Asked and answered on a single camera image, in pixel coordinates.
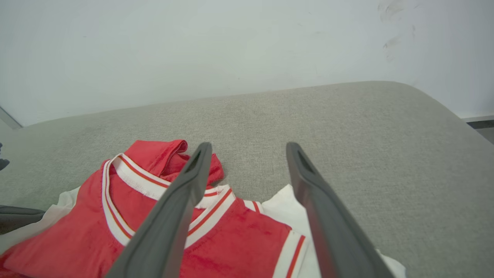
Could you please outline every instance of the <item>wall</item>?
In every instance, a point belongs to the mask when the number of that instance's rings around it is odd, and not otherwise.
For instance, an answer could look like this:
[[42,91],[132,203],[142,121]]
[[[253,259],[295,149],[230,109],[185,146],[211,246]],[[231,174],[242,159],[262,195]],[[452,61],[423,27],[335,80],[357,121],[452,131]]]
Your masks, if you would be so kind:
[[494,115],[492,0],[3,0],[0,105],[22,125],[364,80]]

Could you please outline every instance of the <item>red garment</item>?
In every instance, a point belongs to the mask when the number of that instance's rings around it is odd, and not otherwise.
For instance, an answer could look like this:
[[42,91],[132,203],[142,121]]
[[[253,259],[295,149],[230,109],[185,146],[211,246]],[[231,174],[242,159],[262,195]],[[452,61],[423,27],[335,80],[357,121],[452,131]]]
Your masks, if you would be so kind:
[[[67,216],[0,262],[30,277],[103,277],[185,165],[186,148],[185,141],[137,141],[89,177]],[[208,185],[221,178],[214,155]],[[304,236],[247,209],[227,185],[208,187],[194,209],[180,275],[295,277],[305,246]]]

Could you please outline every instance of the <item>gray sofa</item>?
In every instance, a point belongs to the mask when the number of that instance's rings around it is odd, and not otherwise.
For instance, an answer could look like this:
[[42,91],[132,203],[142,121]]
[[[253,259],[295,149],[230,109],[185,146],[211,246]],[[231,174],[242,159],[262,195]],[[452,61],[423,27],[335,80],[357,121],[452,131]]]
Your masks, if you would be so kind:
[[0,204],[47,209],[135,140],[209,141],[236,195],[289,183],[298,142],[376,248],[408,277],[494,276],[494,145],[437,101],[360,82],[0,123]]

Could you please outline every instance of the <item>striped trim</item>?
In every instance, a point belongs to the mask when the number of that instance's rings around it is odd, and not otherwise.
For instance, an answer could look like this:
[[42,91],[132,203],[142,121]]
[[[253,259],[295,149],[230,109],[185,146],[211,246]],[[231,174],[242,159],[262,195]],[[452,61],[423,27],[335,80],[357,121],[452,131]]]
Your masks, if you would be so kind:
[[264,209],[262,208],[261,203],[255,202],[255,201],[244,200],[244,204],[248,209],[253,210],[255,212],[258,212],[258,213],[261,213],[261,214],[264,214]]
[[225,189],[220,193],[215,204],[209,206],[203,211],[189,226],[189,233],[185,241],[185,248],[191,246],[206,235],[216,223],[223,217],[225,212],[235,201],[232,189],[226,185]]
[[[141,194],[158,200],[170,182],[153,176],[137,166],[130,158],[124,154],[119,154],[115,158],[108,160],[103,166],[101,178],[101,200],[106,223],[110,232],[120,244],[126,246],[134,236],[132,230],[122,218],[110,197],[110,166],[114,165],[117,175],[131,188]],[[189,226],[189,236],[192,238],[191,244],[205,235],[219,221],[235,200],[235,196],[228,185],[217,186],[206,190],[205,197],[196,207],[206,208],[199,217]]]
[[291,230],[281,250],[276,264],[274,278],[297,277],[307,251],[308,240],[305,236]]

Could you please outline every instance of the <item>white garment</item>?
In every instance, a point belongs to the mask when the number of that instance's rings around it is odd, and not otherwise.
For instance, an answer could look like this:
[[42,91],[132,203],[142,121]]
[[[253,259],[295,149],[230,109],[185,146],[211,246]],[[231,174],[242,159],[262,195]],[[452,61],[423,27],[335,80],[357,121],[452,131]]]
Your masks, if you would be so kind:
[[[314,248],[310,231],[309,219],[307,218],[305,208],[296,200],[291,185],[285,186],[271,199],[262,203],[261,206],[261,213],[278,222],[287,224],[296,232],[305,235],[309,240],[309,246],[298,276],[301,278],[321,277],[316,249]],[[400,262],[382,255],[379,250],[377,252],[396,278],[406,278],[406,269]]]
[[58,197],[58,203],[56,205],[51,205],[44,213],[43,218],[38,222],[25,225],[0,235],[0,254],[7,251],[12,246],[42,233],[44,230],[53,226],[62,217],[69,214],[76,204],[79,188],[80,187],[61,193]]

